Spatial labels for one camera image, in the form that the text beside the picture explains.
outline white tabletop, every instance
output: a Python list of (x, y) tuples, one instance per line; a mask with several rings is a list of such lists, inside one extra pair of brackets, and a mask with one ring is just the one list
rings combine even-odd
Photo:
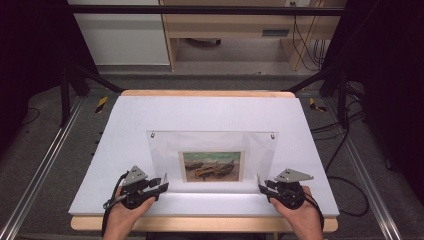
[[(339, 215), (299, 99), (269, 97), (121, 96), (111, 113), (92, 163), (72, 203), (73, 215), (101, 215), (103, 203), (133, 165), (155, 176), (149, 131), (276, 132), (278, 143), (269, 176), (286, 168), (308, 173), (301, 182), (326, 217)], [(278, 216), (258, 193), (167, 192), (148, 216)]]

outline human hand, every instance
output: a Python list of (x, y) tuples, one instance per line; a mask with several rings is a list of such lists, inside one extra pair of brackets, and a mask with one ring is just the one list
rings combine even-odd
[(135, 209), (128, 209), (120, 202), (115, 204), (110, 211), (103, 240), (124, 240), (135, 222), (150, 209), (155, 201), (155, 197), (151, 197)]
[[(309, 187), (302, 186), (306, 197), (312, 196)], [(300, 240), (323, 239), (321, 222), (317, 210), (305, 201), (298, 209), (291, 210), (275, 198), (270, 198), (271, 204), (290, 223), (294, 233)]]

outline black curtain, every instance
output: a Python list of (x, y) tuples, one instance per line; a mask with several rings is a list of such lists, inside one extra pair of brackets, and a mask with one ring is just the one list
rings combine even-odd
[[(66, 65), (98, 74), (74, 15), (48, 11), (48, 4), (68, 2), (0, 1), (0, 153), (21, 126), (31, 96), (58, 86)], [(72, 86), (87, 92), (83, 77), (72, 76)]]
[[(370, 10), (375, 2), (350, 0), (348, 4)], [(366, 12), (342, 18), (327, 65), (337, 59)], [(423, 2), (379, 1), (349, 48), (343, 58), (347, 80), (364, 85), (364, 110), (385, 157), (403, 172), (424, 204)]]

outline painting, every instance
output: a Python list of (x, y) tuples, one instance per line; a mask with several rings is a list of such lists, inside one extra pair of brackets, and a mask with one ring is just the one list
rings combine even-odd
[(242, 181), (244, 152), (180, 152), (184, 182)]

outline wooden table edge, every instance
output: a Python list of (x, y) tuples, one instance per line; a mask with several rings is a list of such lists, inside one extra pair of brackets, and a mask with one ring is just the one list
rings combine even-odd
[[(103, 216), (72, 217), (71, 227), (77, 231), (99, 231)], [(326, 217), (324, 232), (338, 228), (336, 217)], [(142, 232), (292, 232), (290, 224), (281, 217), (141, 217), (133, 231)]]
[(199, 97), (273, 97), (295, 98), (292, 92), (275, 91), (201, 91), (201, 90), (125, 90), (121, 96), (199, 96)]

